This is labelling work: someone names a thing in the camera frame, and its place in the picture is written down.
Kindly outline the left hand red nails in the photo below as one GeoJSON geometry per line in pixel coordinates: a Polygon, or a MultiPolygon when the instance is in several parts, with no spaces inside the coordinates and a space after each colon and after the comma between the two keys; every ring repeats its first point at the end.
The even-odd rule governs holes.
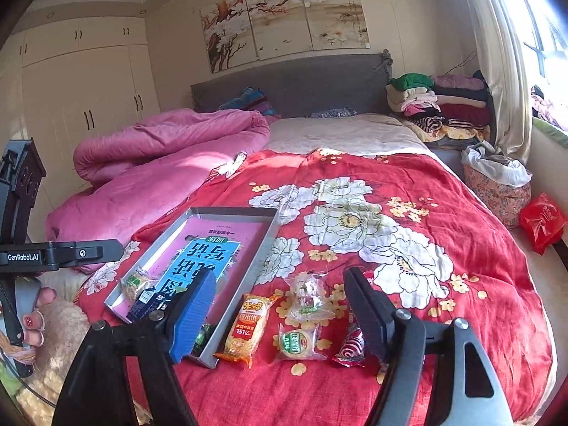
{"type": "Polygon", "coordinates": [[[26,313],[22,319],[24,342],[32,347],[41,347],[44,342],[44,326],[45,321],[41,308],[51,304],[57,298],[55,289],[42,288],[38,293],[38,298],[35,300],[34,309],[26,313]]]}

